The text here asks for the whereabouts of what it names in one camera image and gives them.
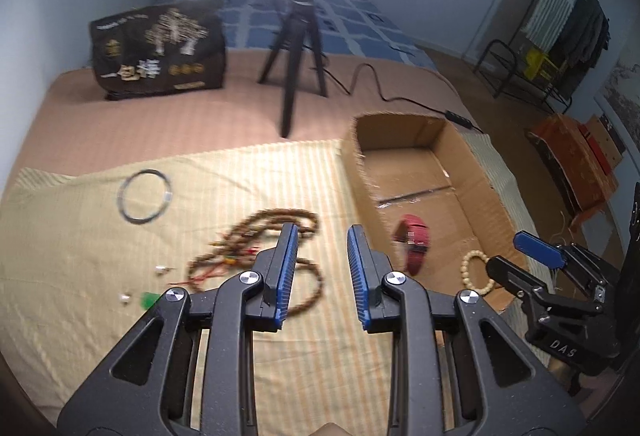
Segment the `white bead bracelet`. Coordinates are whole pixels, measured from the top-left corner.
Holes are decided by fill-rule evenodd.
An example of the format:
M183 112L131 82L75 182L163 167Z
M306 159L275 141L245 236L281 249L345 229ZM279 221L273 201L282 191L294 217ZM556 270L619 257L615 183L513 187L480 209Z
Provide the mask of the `white bead bracelet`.
M471 282L471 279L469 279L469 261L474 257L482 259L485 264L487 264L487 261L489 261L489 258L486 257L486 255L481 251L470 251L468 254L466 254L466 256L462 258L462 266L460 267L462 282L464 283L465 288L474 290L480 295L487 295L490 291L492 291L492 289L494 289L495 281L493 279L489 279L489 283L487 283L484 288L476 288L474 286L474 284Z

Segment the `red watch strap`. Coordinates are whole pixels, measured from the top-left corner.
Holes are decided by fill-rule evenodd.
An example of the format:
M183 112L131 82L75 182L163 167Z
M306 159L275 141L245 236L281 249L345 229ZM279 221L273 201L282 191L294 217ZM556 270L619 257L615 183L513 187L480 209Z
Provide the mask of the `red watch strap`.
M405 214L396 228L394 240L407 243L406 270L410 275L416 275L424 262L424 254L430 246L427 225L420 217Z

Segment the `silver bangle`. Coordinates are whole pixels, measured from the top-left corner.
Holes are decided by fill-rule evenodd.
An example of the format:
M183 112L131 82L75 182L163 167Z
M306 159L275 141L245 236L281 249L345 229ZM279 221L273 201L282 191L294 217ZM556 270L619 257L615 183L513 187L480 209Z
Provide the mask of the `silver bangle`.
M164 196L162 197L162 204L160 208L156 212L151 214L151 216L147 216L146 218L133 218L132 216L129 216L129 214L127 214L127 211L124 208L124 194L127 191L127 188L129 187L131 182L134 181L141 174L153 174L157 176L159 179L161 179L164 182ZM125 220L127 220L129 223L133 223L134 225L144 225L145 223L149 223L155 220L156 218L160 217L162 213L164 213L164 211L169 206L169 203L171 203L171 199L173 195L174 193L171 188L171 182L169 181L169 179L164 173L157 171L156 169L143 169L142 171L138 171L136 174L129 176L122 183L122 185L120 186L120 189L118 189L118 197L116 201L118 204L118 211L120 212L120 215Z

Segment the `tree illustration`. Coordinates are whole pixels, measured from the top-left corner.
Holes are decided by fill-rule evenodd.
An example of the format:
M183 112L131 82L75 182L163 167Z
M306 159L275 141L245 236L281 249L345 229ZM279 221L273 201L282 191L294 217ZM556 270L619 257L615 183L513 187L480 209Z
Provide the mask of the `tree illustration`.
M198 24L196 20L189 19L178 9L168 9L158 18L158 22L145 32L146 42L156 46L156 54L164 55L164 43L180 44L180 53L193 55L195 46L200 39L209 35L209 31Z
M637 76L639 73L640 64L626 66L625 64L622 64L620 61L618 61L613 70L611 70L609 79L607 79L605 83L605 89L609 91L617 90L622 80L631 79L631 77Z

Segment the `black bag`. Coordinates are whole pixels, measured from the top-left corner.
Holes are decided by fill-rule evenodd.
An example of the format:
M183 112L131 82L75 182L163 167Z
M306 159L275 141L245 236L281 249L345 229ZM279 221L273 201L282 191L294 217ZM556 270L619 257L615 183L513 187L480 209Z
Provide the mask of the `black bag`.
M218 0L146 7L90 25L94 73L107 100L217 89L226 70Z

